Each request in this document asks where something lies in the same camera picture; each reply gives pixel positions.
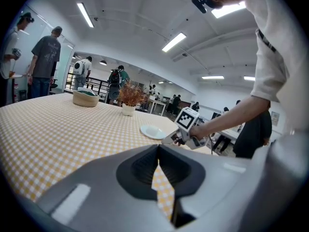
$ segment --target gray t-shirt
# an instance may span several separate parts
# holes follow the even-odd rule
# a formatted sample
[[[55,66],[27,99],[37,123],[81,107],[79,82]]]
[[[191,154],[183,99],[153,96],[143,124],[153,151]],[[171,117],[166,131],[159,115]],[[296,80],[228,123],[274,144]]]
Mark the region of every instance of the gray t-shirt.
[[[38,56],[33,70],[33,77],[50,78],[54,62],[59,62],[61,44],[53,36],[44,36],[32,49]]]

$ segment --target ceiling light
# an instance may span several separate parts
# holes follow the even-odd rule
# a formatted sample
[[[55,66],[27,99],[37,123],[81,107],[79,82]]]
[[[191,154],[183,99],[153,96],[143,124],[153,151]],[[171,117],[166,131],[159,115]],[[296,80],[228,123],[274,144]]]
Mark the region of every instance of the ceiling light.
[[[23,33],[25,33],[25,34],[27,34],[27,35],[30,35],[29,33],[25,32],[25,31],[23,31],[23,30],[20,30],[20,31],[23,32]]]
[[[89,27],[94,28],[92,21],[90,20],[90,17],[86,11],[86,8],[82,2],[77,3],[78,8],[82,12],[86,22],[88,23]]]
[[[220,18],[224,15],[227,15],[229,13],[232,13],[232,12],[235,12],[237,10],[244,9],[244,8],[246,8],[246,5],[245,5],[245,2],[243,1],[243,2],[240,2],[238,4],[223,6],[221,9],[214,9],[211,12],[213,13],[213,15],[216,18]]]
[[[243,79],[245,79],[246,81],[255,81],[254,76],[244,76]]]
[[[224,79],[224,76],[222,76],[222,75],[209,75],[209,76],[202,76],[202,78],[204,80],[207,80],[207,79]]]
[[[174,39],[172,39],[163,49],[162,51],[167,52],[170,50],[173,46],[177,45],[180,41],[185,39],[187,36],[185,36],[183,33],[178,34]]]
[[[107,65],[107,62],[105,60],[100,61],[100,64]]]

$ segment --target yellow checkered tablecloth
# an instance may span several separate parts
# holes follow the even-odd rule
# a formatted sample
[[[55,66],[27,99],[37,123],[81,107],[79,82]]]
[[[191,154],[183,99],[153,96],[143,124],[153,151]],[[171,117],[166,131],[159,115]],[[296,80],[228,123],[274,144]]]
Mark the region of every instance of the yellow checkered tablecloth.
[[[85,163],[128,149],[159,144],[140,132],[154,125],[167,134],[177,126],[166,117],[104,103],[86,108],[74,105],[71,94],[32,99],[0,109],[2,170],[12,188],[36,201],[60,179]],[[174,190],[158,166],[153,179],[158,205],[170,217]]]

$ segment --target ceiling beam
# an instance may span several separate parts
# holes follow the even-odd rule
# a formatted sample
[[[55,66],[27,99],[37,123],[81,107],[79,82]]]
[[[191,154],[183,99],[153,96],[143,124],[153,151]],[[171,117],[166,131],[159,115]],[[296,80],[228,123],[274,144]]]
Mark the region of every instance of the ceiling beam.
[[[188,49],[187,52],[189,52],[190,54],[193,54],[201,50],[204,50],[206,48],[215,47],[220,44],[226,44],[226,43],[230,43],[233,41],[239,41],[239,40],[244,40],[244,39],[249,39],[249,38],[255,39],[256,38],[255,30],[256,28],[249,28],[249,29],[236,30],[230,33],[225,33],[225,34],[216,36],[212,39],[203,41],[202,43],[199,43],[197,45],[194,45],[190,49]],[[182,58],[184,58],[182,54],[183,53],[180,53],[176,55],[175,57],[173,57],[173,61],[177,62],[181,60]]]

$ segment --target backpack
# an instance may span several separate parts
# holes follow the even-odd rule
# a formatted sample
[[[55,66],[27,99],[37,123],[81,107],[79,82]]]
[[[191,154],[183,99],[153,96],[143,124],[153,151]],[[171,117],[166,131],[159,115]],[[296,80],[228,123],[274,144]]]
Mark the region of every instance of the backpack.
[[[74,64],[73,75],[83,75],[85,72],[85,63],[83,61],[77,61]]]
[[[113,85],[113,86],[118,86],[121,84],[121,76],[117,69],[112,71],[111,78],[109,81],[110,81],[110,85]]]

